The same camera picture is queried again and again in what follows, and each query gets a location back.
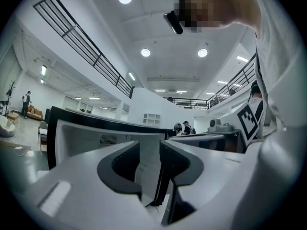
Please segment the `sofa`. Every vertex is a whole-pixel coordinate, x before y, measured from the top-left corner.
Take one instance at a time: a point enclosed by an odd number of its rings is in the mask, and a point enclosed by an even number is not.
[[[32,105],[28,107],[27,116],[30,118],[37,119],[39,121],[43,120],[43,112],[39,111],[38,109],[35,109]]]
[[[13,137],[15,134],[15,125],[5,116],[0,115],[0,136]]]

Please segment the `black metal railing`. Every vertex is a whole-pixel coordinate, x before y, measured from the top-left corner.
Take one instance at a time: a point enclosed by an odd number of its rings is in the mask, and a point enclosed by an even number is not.
[[[173,98],[173,97],[164,97],[164,98],[186,109],[207,110],[217,105],[218,103],[223,102],[224,100],[234,95],[236,92],[240,91],[241,89],[243,89],[245,86],[247,86],[256,79],[254,71],[255,57],[256,54],[254,54],[254,56],[248,61],[248,63],[209,100]]]
[[[186,98],[172,98],[172,97],[164,97],[168,101],[183,107],[185,109],[201,109],[207,110],[208,109],[208,101],[207,100],[200,100],[200,99],[186,99]]]
[[[79,26],[60,0],[42,0],[33,7],[81,57],[131,98],[133,88]]]
[[[256,79],[254,71],[255,57],[256,54],[254,54],[248,63],[224,87],[207,100],[209,108],[228,99]]]

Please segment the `ventilation grille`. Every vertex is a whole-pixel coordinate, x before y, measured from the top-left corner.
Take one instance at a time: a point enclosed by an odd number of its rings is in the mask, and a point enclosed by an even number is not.
[[[100,137],[100,144],[104,145],[114,145],[117,142],[117,136],[116,135],[107,135],[102,134]]]

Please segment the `white cabinet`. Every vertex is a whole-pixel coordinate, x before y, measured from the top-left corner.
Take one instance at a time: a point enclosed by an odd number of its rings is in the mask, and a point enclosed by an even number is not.
[[[160,127],[161,115],[145,113],[143,118],[143,124],[151,127]]]

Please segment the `white pillar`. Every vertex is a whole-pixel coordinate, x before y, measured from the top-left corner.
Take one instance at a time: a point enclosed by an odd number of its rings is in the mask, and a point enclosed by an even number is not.
[[[118,105],[117,105],[117,109],[116,109],[116,113],[115,113],[115,119],[120,120],[121,117],[121,113],[123,111],[123,106],[124,106],[124,102],[121,101]]]
[[[79,101],[79,103],[78,103],[77,111],[80,111],[80,105],[81,105],[81,101]]]

